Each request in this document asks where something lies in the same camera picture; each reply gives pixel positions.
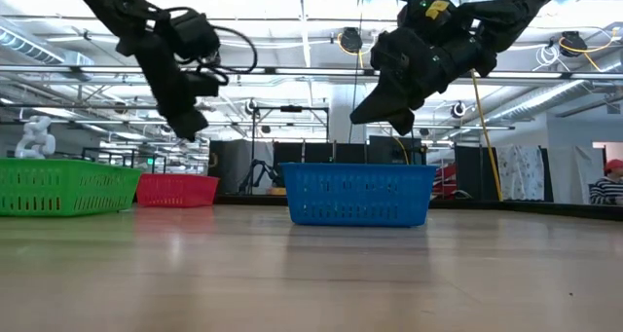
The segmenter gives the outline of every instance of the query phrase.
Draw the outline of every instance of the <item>red basket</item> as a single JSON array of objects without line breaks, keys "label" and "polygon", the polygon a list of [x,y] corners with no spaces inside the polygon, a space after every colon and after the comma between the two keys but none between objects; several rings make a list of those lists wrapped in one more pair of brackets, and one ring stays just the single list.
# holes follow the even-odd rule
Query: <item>red basket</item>
[{"label": "red basket", "polygon": [[184,174],[142,174],[136,189],[144,206],[193,207],[212,205],[219,179]]}]

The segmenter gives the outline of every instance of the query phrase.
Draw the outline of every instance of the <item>plastic basket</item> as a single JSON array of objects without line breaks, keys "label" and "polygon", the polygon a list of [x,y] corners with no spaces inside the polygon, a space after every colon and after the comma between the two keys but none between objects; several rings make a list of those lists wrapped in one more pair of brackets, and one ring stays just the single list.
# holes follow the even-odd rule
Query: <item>plastic basket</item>
[{"label": "plastic basket", "polygon": [[143,206],[212,205],[219,178],[186,174],[143,174],[136,197]]},{"label": "plastic basket", "polygon": [[412,227],[426,221],[436,166],[282,164],[292,221]]},{"label": "plastic basket", "polygon": [[132,206],[140,170],[85,161],[0,159],[0,215],[73,216]]}]

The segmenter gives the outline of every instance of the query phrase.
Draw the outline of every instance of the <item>striped shirt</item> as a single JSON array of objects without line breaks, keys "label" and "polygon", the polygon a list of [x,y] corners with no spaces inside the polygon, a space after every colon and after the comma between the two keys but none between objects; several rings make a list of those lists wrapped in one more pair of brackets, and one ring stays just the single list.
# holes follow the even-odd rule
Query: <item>striped shirt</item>
[{"label": "striped shirt", "polygon": [[612,181],[601,178],[591,188],[591,204],[616,204],[616,199],[623,197],[623,180]]}]

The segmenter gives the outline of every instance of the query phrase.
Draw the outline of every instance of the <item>yellow label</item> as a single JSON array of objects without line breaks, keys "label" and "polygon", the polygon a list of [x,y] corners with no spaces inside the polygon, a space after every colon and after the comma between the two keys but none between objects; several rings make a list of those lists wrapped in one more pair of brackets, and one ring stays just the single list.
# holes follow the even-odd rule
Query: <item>yellow label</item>
[{"label": "yellow label", "polygon": [[433,2],[428,10],[426,10],[426,16],[429,18],[437,19],[440,13],[446,11],[448,9],[449,3],[447,1],[437,0]]}]

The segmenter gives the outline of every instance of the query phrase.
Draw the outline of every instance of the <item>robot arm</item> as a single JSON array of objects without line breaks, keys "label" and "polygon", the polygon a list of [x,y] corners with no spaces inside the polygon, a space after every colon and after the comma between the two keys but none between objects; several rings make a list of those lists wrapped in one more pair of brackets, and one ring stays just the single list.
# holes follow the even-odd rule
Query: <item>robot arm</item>
[{"label": "robot arm", "polygon": [[[402,135],[411,131],[412,110],[459,76],[475,69],[487,76],[551,0],[492,0],[456,7],[450,0],[407,0],[398,28],[379,35],[372,66],[379,84],[352,112],[354,124],[388,121]],[[480,20],[475,33],[473,20]]]},{"label": "robot arm", "polygon": [[[163,115],[178,137],[195,140],[197,131],[207,127],[195,109],[196,96],[216,96],[229,83],[220,69],[220,41],[215,29],[231,31],[249,42],[254,53],[250,72],[257,65],[257,52],[243,35],[212,26],[205,15],[190,8],[163,10],[146,0],[83,0],[95,16],[120,41],[117,52],[134,55]],[[185,12],[173,18],[173,12]],[[152,28],[148,21],[155,23]],[[179,64],[199,63],[196,71],[183,71]],[[205,74],[202,69],[210,70]]]}]

